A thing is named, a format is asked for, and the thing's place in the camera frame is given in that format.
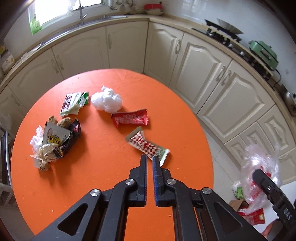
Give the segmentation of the person hand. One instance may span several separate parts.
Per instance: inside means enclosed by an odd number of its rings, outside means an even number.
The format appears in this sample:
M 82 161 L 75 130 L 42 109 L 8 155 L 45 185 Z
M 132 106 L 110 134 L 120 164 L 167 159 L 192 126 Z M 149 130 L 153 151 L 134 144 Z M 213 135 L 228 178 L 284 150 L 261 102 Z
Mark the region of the person hand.
M 279 219 L 270 223 L 261 233 L 267 240 L 273 240 L 281 231 L 282 224 Z

